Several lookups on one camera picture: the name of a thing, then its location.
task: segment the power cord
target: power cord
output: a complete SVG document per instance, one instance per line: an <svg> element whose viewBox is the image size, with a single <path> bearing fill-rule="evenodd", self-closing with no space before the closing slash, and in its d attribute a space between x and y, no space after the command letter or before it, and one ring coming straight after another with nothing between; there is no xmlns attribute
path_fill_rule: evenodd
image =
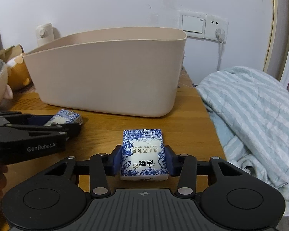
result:
<svg viewBox="0 0 289 231"><path fill-rule="evenodd" d="M221 65L221 60L222 60L222 53L223 53L223 42L226 38L225 31L222 28L218 28L215 31L215 35L219 41L219 46L218 46L218 63L217 63L217 71L219 71L220 65Z"/></svg>

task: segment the orange plush toy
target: orange plush toy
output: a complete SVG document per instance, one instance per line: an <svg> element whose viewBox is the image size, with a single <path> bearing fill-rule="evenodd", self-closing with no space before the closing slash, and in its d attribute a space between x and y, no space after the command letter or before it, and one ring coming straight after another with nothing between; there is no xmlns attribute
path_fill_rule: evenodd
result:
<svg viewBox="0 0 289 231"><path fill-rule="evenodd" d="M21 53L6 63L8 66L8 85L12 91L22 89L31 82L29 71L22 57L24 54L25 53Z"/></svg>

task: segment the light switch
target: light switch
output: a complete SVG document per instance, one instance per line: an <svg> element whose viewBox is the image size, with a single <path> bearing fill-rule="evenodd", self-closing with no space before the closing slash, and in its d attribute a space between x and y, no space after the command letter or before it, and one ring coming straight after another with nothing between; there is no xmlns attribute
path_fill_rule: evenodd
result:
<svg viewBox="0 0 289 231"><path fill-rule="evenodd" d="M202 34L203 31L203 18L183 16L182 30Z"/></svg>
<svg viewBox="0 0 289 231"><path fill-rule="evenodd" d="M204 38L206 14L193 11L179 11L179 28L190 37Z"/></svg>

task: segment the white wall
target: white wall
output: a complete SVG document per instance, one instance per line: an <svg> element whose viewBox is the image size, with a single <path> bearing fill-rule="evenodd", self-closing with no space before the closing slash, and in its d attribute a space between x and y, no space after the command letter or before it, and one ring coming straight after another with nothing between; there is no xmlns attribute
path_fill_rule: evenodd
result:
<svg viewBox="0 0 289 231"><path fill-rule="evenodd" d="M221 69L236 65L262 70L267 53L273 0L0 0L3 47L37 47L35 28L52 23L60 36L108 27L178 27L178 10L229 20ZM188 39L184 66L195 84L216 70L218 43Z"/></svg>

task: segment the blue and white tea box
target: blue and white tea box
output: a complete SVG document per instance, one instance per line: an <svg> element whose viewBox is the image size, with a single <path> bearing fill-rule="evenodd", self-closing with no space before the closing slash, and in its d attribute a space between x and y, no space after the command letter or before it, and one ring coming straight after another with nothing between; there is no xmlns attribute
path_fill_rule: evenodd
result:
<svg viewBox="0 0 289 231"><path fill-rule="evenodd" d="M121 180L167 180L160 129L123 131Z"/></svg>
<svg viewBox="0 0 289 231"><path fill-rule="evenodd" d="M48 122L46 122L44 126L53 126L58 124L74 123L74 122L81 125L83 123L81 115L71 110L61 109Z"/></svg>

